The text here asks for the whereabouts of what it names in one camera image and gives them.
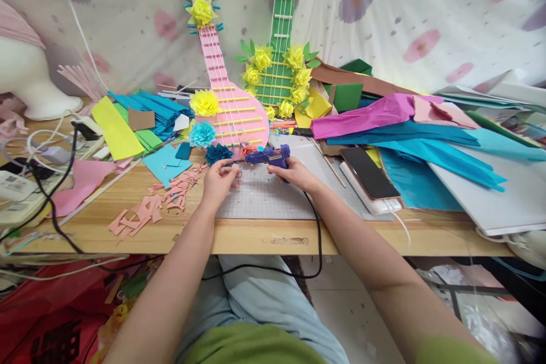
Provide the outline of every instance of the light blue pants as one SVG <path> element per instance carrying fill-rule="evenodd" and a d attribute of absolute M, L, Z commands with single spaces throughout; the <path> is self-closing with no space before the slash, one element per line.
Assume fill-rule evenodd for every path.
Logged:
<path fill-rule="evenodd" d="M 210 257 L 203 277 L 240 264 L 290 272 L 280 256 L 221 255 Z M 320 322 L 294 278 L 252 267 L 201 282 L 175 362 L 182 363 L 191 346 L 208 329 L 237 321 L 276 325 L 313 347 L 327 362 L 349 363 L 343 347 Z"/>

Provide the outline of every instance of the yellow paper flower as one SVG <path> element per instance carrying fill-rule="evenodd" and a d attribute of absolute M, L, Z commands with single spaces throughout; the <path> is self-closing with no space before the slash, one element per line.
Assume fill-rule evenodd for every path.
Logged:
<path fill-rule="evenodd" d="M 256 47 L 254 55 L 249 61 L 256 66 L 259 71 L 265 71 L 273 65 L 273 47 L 266 47 L 265 44 L 261 47 Z"/>
<path fill-rule="evenodd" d="M 252 65 L 246 64 L 246 71 L 241 74 L 243 81 L 248 83 L 250 86 L 258 85 L 262 83 L 262 78 L 260 77 L 260 71 L 254 68 Z"/>
<path fill-rule="evenodd" d="M 198 28 L 212 26 L 212 19 L 218 17 L 212 10 L 211 0 L 193 0 L 192 7 L 186 10 L 192 15 L 188 23 L 195 24 Z"/>
<path fill-rule="evenodd" d="M 220 110 L 218 98 L 213 91 L 195 91 L 190 97 L 189 105 L 200 117 L 214 117 Z"/>
<path fill-rule="evenodd" d="M 251 86 L 249 88 L 245 88 L 245 91 L 247 91 L 248 94 L 252 95 L 253 97 L 256 96 L 256 89 L 254 88 L 254 86 Z"/>
<path fill-rule="evenodd" d="M 288 52 L 283 54 L 284 62 L 288 64 L 292 69 L 299 70 L 303 65 L 303 47 L 299 44 L 294 46 L 290 44 Z"/>
<path fill-rule="evenodd" d="M 294 113 L 294 106 L 288 102 L 283 101 L 279 105 L 279 117 L 280 118 L 290 118 Z"/>
<path fill-rule="evenodd" d="M 290 93 L 290 101 L 292 101 L 294 104 L 299 104 L 300 102 L 303 102 L 306 97 L 307 90 L 303 87 L 293 88 L 292 92 Z"/>
<path fill-rule="evenodd" d="M 294 77 L 294 84 L 296 87 L 303 87 L 305 89 L 309 88 L 309 81 L 311 80 L 311 69 L 309 68 L 302 68 L 298 72 L 296 72 L 296 76 Z"/>
<path fill-rule="evenodd" d="M 267 118 L 269 118 L 270 121 L 273 121 L 277 114 L 275 112 L 275 108 L 273 108 L 271 105 L 267 105 L 265 109 L 266 109 Z"/>

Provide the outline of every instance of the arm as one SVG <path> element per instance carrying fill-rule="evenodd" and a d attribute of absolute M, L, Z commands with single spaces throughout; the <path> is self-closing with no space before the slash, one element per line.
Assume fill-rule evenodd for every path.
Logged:
<path fill-rule="evenodd" d="M 218 161 L 205 175 L 201 203 L 174 247 L 139 296 L 105 364 L 172 363 L 209 259 L 214 219 L 239 167 Z"/>
<path fill-rule="evenodd" d="M 404 360 L 413 363 L 421 343 L 445 336 L 480 346 L 405 260 L 296 158 L 288 169 L 268 170 L 308 192 L 337 247 L 360 278 Z"/>

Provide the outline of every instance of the blue paper flower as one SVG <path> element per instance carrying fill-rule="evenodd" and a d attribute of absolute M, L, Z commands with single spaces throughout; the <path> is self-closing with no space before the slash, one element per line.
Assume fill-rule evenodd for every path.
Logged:
<path fill-rule="evenodd" d="M 216 130 L 210 122 L 196 122 L 189 133 L 189 144 L 197 148 L 208 148 L 216 138 Z"/>
<path fill-rule="evenodd" d="M 205 159 L 209 165 L 212 165 L 216 161 L 231 158 L 232 156 L 233 152 L 231 152 L 225 145 L 218 144 L 216 146 L 210 146 L 206 150 Z"/>

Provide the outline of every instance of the pink paper guitar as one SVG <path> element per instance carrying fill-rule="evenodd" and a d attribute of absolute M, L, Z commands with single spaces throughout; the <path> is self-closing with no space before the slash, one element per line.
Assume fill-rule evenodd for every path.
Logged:
<path fill-rule="evenodd" d="M 215 117 L 195 117 L 196 122 L 211 122 L 216 129 L 216 142 L 233 151 L 240 159 L 246 143 L 265 147 L 269 139 L 269 120 L 262 104 L 228 79 L 224 54 L 220 49 L 218 29 L 213 25 L 197 28 L 211 90 L 215 92 L 222 112 Z"/>

